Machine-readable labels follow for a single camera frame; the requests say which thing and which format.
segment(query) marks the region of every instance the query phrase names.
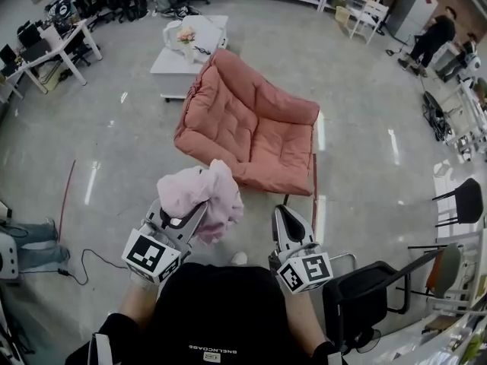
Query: red cable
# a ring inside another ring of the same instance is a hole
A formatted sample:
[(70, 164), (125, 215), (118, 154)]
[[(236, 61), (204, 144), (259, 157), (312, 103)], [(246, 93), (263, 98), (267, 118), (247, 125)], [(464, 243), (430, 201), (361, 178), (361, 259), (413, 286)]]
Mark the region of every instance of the red cable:
[(66, 183), (66, 189), (64, 191), (64, 199), (62, 200), (61, 217), (59, 219), (59, 231), (58, 231), (59, 238), (58, 238), (58, 242), (61, 240), (62, 217), (64, 216), (64, 206), (66, 204), (66, 197), (68, 196), (69, 183), (71, 182), (71, 176), (72, 176), (73, 170), (75, 168), (75, 163), (76, 163), (76, 160), (73, 160), (73, 164), (71, 165), (71, 171), (69, 172), (68, 182)]

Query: black shirt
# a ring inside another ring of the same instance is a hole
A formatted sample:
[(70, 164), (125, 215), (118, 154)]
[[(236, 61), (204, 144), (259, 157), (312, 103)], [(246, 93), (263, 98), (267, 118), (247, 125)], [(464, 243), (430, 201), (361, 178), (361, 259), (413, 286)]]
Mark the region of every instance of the black shirt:
[[(127, 316), (112, 314), (108, 335), (113, 363), (122, 365), (208, 364), (205, 353), (222, 364), (327, 364), (335, 349), (320, 345), (309, 358), (289, 331), (284, 296), (267, 269), (188, 263), (167, 281), (149, 326), (140, 332)], [(88, 345), (66, 365), (87, 363)]]
[(441, 15), (435, 18), (436, 23), (428, 28), (425, 36), (432, 43), (443, 45), (450, 42), (455, 37), (455, 23), (448, 17)]

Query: armchair cushion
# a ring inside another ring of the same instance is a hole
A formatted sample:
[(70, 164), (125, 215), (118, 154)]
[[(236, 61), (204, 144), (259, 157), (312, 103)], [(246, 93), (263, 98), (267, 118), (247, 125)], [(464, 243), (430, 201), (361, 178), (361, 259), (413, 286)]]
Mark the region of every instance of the armchair cushion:
[(218, 49), (190, 88), (174, 144), (210, 164), (223, 160), (235, 180), (269, 192), (313, 191), (313, 124), (319, 106), (284, 92)]

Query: pink towel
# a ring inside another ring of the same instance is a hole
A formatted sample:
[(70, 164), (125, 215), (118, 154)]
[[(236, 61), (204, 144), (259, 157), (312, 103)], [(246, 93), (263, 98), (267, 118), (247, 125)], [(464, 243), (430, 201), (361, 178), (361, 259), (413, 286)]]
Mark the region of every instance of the pink towel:
[(158, 181), (162, 209), (179, 219), (201, 202), (208, 210), (196, 235), (210, 244), (244, 215), (244, 204), (230, 168), (222, 160), (213, 160), (209, 169), (192, 167)]

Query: reflective floor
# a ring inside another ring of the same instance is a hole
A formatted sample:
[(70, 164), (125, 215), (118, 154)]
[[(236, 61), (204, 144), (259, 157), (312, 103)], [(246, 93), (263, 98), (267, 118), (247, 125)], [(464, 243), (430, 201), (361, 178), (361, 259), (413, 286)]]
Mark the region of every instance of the reflective floor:
[[(388, 36), (376, 35), (366, 46), (360, 37), (349, 40), (333, 16), (279, 0), (214, 0), (202, 10), (229, 16), (230, 49), (246, 63), (320, 104), (317, 239), (331, 256), (353, 252), (359, 266), (383, 260), (402, 268), (419, 256), (407, 246), (431, 244), (438, 235), (438, 209), (449, 207), (431, 199), (469, 176), (485, 185), (482, 158), (465, 162), (435, 141), (422, 117), (422, 84), (384, 53), (399, 49)], [(88, 85), (69, 78), (42, 95), (24, 81), (25, 100), (12, 100), (0, 129), (0, 197), (17, 221), (59, 219), (75, 160), (62, 243), (71, 251), (68, 269), (80, 281), (81, 251), (91, 248), (120, 264), (130, 230), (157, 196), (158, 179), (197, 164), (173, 146), (182, 103), (165, 103), (158, 78), (149, 74), (168, 21), (147, 16), (100, 26), (94, 39), (103, 60), (81, 66)], [(424, 85), (438, 96), (447, 93), (430, 78)], [(196, 241), (193, 260), (223, 265), (243, 250), (250, 263), (266, 265), (270, 215), (282, 196), (243, 189), (242, 198), (243, 220), (214, 246)], [(289, 204), (311, 220), (312, 198), (292, 196)], [(84, 261), (90, 280), (83, 287), (43, 274), (26, 275), (25, 285), (11, 290), (39, 348), (33, 363), (48, 357), (61, 363), (117, 309), (126, 271), (89, 254)], [(336, 275), (350, 268), (347, 261), (334, 266)], [(413, 275), (414, 289), (422, 289), (427, 273)], [(408, 314), (388, 316), (380, 329), (386, 334), (425, 312), (424, 299), (414, 299)]]

